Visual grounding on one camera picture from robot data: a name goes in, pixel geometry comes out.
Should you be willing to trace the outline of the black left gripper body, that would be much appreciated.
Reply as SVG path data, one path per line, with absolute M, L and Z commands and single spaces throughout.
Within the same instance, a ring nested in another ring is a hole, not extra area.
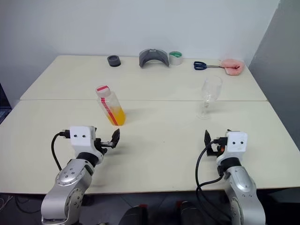
M 102 142 L 100 138 L 96 138 L 94 141 L 94 146 L 102 155 L 105 155 L 108 148 L 113 149 L 113 142 Z

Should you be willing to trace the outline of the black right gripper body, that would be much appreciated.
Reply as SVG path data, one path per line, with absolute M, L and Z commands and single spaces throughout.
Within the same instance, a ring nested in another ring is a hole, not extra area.
M 217 151 L 214 151 L 211 147 L 213 144 L 217 145 Z M 207 156 L 220 156 L 225 151 L 225 146 L 227 145 L 227 138 L 226 137 L 220 137 L 214 140 L 211 140 L 210 142 L 210 148 L 207 148 Z

